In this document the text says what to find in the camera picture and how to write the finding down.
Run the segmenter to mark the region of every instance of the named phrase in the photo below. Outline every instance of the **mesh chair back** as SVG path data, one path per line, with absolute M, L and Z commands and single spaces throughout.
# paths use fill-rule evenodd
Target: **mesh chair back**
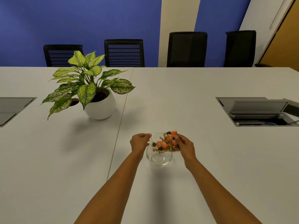
M 256 31 L 226 32 L 224 67 L 252 67 L 255 55 Z
M 70 67 L 68 60 L 76 50 L 83 54 L 83 45 L 45 45 L 47 67 Z
M 172 32 L 169 34 L 167 67 L 204 67 L 206 52 L 206 32 Z
M 105 40 L 107 67 L 144 67 L 142 39 Z

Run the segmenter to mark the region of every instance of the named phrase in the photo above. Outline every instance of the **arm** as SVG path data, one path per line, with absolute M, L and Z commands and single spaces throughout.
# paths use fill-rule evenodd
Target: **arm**
M 137 167 L 149 145 L 150 137 L 150 134 L 137 134 L 132 137 L 132 152 L 94 195 L 74 224 L 121 223 Z
M 197 160 L 193 143 L 183 135 L 175 136 L 180 146 L 186 168 L 207 202 L 217 224 L 261 224 L 261 222 L 228 192 Z

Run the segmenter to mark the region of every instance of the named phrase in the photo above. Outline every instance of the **blue wall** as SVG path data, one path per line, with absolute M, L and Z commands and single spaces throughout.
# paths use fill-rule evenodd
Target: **blue wall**
M 250 0 L 201 0 L 194 31 L 208 33 L 205 67 L 223 67 L 226 32 L 238 31 Z
M 0 66 L 45 67 L 43 45 L 144 40 L 146 67 L 158 66 L 161 0 L 0 0 Z

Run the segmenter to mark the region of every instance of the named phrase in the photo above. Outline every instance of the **potted plant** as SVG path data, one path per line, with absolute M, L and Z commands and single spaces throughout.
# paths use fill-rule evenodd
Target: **potted plant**
M 105 55 L 96 57 L 95 52 L 84 57 L 80 51 L 75 51 L 74 56 L 68 61 L 74 66 L 58 68 L 51 80 L 59 79 L 57 83 L 66 83 L 61 84 L 42 102 L 42 104 L 54 102 L 48 120 L 53 113 L 67 109 L 71 105 L 72 97 L 75 95 L 78 95 L 83 110 L 91 118 L 105 119 L 112 115 L 116 109 L 116 101 L 111 90 L 117 94 L 126 94 L 135 87 L 126 79 L 107 79 L 110 76 L 125 72 L 117 69 L 104 71 L 95 82 L 96 77 L 101 74 L 102 68 L 106 67 L 98 66 L 104 57 Z

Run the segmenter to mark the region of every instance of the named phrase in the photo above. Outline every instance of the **person's left hand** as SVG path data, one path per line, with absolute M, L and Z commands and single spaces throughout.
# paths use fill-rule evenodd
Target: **person's left hand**
M 132 139 L 130 140 L 130 144 L 132 146 L 132 153 L 143 157 L 143 153 L 145 148 L 149 145 L 149 140 L 152 135 L 150 133 L 140 133 L 133 135 Z

